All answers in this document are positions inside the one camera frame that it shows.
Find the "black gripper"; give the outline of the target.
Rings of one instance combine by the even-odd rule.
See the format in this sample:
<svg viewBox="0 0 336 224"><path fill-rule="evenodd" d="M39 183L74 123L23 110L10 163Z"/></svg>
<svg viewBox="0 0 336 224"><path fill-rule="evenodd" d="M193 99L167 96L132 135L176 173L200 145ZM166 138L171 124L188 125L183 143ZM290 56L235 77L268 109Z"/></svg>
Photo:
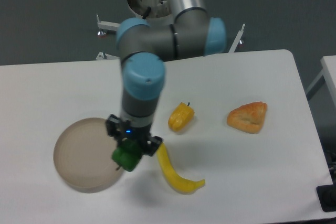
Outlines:
<svg viewBox="0 0 336 224"><path fill-rule="evenodd" d="M138 143L143 155L153 156L162 144L162 138L152 136L150 133L152 124L144 127L134 127L129 120L122 121L114 114L110 114L105 122L107 134L117 141L117 147L121 146L124 138Z"/></svg>

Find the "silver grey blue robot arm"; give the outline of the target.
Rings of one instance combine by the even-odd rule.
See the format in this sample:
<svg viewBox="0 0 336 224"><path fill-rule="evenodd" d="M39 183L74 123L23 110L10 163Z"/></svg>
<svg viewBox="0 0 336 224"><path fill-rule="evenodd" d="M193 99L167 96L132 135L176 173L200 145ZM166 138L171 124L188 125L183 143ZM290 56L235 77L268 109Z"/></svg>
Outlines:
<svg viewBox="0 0 336 224"><path fill-rule="evenodd" d="M221 53L226 48L225 24L210 17L203 0L167 0L173 22L152 26L147 17L123 21L116 47L120 54L123 92L120 116L106 121L108 135L121 147L127 141L134 155L152 156L162 139L150 133L155 109L165 82L164 63Z"/></svg>

